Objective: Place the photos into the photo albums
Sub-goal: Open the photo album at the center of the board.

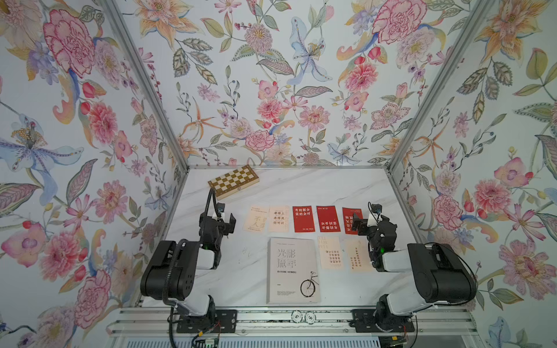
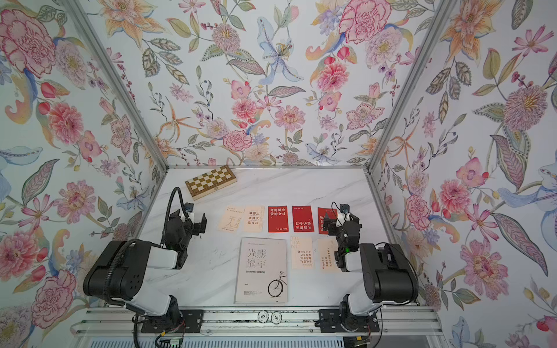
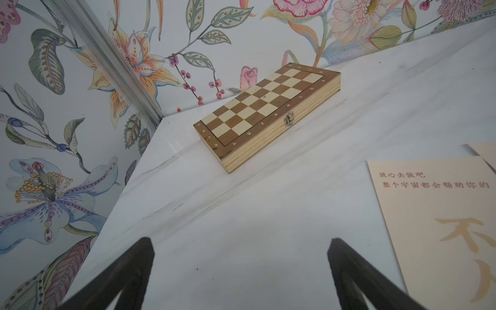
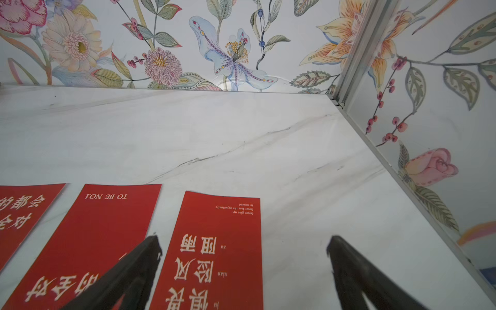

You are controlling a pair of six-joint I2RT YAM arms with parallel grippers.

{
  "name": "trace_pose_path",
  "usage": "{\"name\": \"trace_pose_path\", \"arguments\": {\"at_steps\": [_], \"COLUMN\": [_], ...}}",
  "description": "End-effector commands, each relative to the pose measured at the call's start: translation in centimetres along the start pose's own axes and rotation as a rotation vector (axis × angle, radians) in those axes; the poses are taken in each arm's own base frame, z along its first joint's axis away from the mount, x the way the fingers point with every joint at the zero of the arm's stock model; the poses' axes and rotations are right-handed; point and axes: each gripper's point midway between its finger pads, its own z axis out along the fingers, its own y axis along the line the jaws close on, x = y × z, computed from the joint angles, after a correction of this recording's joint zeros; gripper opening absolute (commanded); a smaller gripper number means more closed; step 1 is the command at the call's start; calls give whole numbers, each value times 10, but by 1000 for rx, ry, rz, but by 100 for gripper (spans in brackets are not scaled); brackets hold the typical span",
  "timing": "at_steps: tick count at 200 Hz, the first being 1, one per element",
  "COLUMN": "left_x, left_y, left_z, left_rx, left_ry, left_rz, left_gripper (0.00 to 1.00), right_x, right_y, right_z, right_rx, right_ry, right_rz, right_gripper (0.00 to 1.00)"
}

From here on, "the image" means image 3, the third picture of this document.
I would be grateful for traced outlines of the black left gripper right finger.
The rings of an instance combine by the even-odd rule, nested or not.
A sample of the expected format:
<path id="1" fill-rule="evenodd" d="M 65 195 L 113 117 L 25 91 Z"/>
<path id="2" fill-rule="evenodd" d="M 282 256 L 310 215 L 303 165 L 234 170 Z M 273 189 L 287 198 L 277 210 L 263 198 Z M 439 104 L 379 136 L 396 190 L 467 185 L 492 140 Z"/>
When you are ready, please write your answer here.
<path id="1" fill-rule="evenodd" d="M 331 240 L 328 261 L 342 309 L 424 309 L 340 238 Z"/>

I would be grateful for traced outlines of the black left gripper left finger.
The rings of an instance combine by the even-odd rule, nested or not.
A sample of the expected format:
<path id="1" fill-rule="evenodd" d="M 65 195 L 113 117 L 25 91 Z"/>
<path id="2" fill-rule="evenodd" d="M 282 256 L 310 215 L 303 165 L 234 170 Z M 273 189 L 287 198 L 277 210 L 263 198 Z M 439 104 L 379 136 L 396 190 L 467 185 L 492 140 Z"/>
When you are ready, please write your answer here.
<path id="1" fill-rule="evenodd" d="M 154 261 L 150 238 L 141 238 L 59 309 L 141 309 Z"/>

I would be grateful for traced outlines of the beige card gold characters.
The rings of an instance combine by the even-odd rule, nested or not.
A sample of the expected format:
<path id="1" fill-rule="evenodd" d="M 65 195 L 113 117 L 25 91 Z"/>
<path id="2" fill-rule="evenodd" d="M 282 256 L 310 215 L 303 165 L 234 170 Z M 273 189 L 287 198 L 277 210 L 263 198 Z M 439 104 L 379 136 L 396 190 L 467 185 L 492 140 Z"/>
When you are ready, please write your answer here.
<path id="1" fill-rule="evenodd" d="M 410 297 L 427 309 L 494 309 L 495 173 L 486 162 L 368 168 Z"/>

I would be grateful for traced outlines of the beige card red characters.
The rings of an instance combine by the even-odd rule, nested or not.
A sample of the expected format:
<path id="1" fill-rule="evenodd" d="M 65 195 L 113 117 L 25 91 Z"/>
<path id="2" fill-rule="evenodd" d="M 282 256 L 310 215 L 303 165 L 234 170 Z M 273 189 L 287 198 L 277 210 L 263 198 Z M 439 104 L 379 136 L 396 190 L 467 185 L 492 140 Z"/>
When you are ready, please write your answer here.
<path id="1" fill-rule="evenodd" d="M 469 143 L 475 151 L 495 171 L 496 170 L 496 142 Z"/>

